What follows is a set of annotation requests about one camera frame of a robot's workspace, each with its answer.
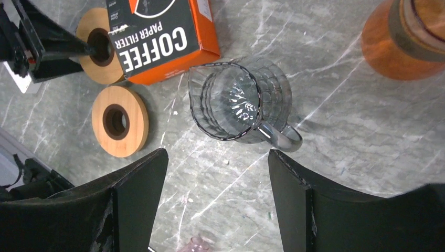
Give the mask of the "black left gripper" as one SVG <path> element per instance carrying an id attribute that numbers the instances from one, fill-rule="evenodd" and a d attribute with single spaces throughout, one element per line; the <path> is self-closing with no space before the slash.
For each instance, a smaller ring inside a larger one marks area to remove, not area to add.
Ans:
<path id="1" fill-rule="evenodd" d="M 82 72 L 72 59 L 96 53 L 94 47 L 57 24 L 31 1 L 12 1 L 18 24 L 1 4 L 1 61 L 33 82 L 44 82 Z"/>

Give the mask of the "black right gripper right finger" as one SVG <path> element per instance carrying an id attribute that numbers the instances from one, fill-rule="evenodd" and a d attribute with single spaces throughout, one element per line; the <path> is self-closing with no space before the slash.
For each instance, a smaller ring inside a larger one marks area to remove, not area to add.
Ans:
<path id="1" fill-rule="evenodd" d="M 338 184 L 279 150 L 268 167 L 284 251 L 444 251 L 444 185 L 383 198 Z"/>

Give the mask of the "wooden dripper ring holder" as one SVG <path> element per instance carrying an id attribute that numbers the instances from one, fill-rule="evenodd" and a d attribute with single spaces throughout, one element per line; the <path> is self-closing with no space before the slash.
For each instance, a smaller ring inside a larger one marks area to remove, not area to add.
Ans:
<path id="1" fill-rule="evenodd" d="M 124 80 L 124 74 L 108 32 L 108 11 L 92 8 L 80 19 L 76 36 L 94 49 L 89 56 L 79 58 L 84 72 L 95 82 L 110 85 Z"/>

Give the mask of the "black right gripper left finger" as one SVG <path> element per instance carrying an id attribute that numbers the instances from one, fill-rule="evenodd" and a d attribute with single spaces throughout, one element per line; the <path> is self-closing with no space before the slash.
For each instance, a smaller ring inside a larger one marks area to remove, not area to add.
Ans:
<path id="1" fill-rule="evenodd" d="M 159 148 L 46 199 L 1 203 L 1 251 L 147 251 L 166 177 Z"/>

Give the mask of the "clear pink glass dripper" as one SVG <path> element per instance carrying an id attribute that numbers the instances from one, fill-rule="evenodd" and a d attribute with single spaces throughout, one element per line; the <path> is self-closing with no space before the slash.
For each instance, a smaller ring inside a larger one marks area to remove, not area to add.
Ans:
<path id="1" fill-rule="evenodd" d="M 178 250 L 178 252 L 210 252 L 210 243 L 200 237 L 192 237 L 189 242 Z"/>

